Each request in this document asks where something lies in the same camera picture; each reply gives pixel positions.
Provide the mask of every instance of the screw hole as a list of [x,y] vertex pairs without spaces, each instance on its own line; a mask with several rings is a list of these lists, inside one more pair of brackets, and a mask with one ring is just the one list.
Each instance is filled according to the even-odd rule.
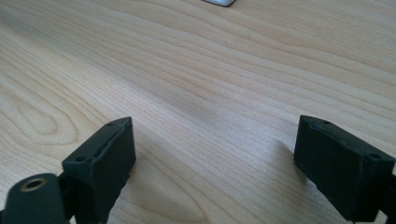
[[76,161],[85,161],[85,157],[77,157]]
[[43,187],[46,183],[47,180],[44,178],[31,179],[22,185],[21,191],[24,192],[33,191]]
[[380,159],[381,158],[381,156],[378,155],[378,154],[370,154],[370,157],[374,158],[374,159]]

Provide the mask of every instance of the black plastic object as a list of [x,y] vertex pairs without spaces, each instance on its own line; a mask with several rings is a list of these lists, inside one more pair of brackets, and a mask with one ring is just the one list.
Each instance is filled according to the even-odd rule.
[[56,175],[33,175],[14,185],[8,193],[2,223],[64,224]]
[[294,160],[346,220],[374,221],[393,189],[395,159],[327,120],[300,117]]
[[107,223],[136,161],[131,118],[109,122],[63,161],[64,172],[35,175],[16,184],[0,213],[1,224]]
[[379,207],[386,215],[388,215],[387,224],[396,224],[396,176],[393,175],[384,187],[381,205]]
[[78,192],[76,221],[106,223],[136,160],[131,118],[109,122],[63,162]]

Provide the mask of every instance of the brass ring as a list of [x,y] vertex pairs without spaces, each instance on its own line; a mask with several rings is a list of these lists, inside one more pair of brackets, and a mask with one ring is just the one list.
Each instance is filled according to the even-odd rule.
[[22,185],[21,191],[23,192],[33,191],[43,187],[45,184],[47,184],[47,180],[45,178],[40,177],[40,178],[30,179]]

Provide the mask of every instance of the wood grain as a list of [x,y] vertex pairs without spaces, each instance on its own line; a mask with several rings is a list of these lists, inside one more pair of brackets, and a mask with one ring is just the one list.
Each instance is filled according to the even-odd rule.
[[395,12],[391,0],[1,0],[0,204],[131,116],[137,164],[109,223],[347,223],[294,166],[298,118],[396,157]]

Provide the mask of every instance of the black bracket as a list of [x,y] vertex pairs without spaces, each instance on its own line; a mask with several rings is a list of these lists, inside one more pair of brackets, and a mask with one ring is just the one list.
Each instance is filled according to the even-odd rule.
[[327,120],[301,116],[294,160],[346,220],[373,222],[382,210],[395,223],[390,155]]
[[14,185],[1,224],[107,223],[136,161],[131,118],[109,122],[70,154],[64,172],[33,175]]

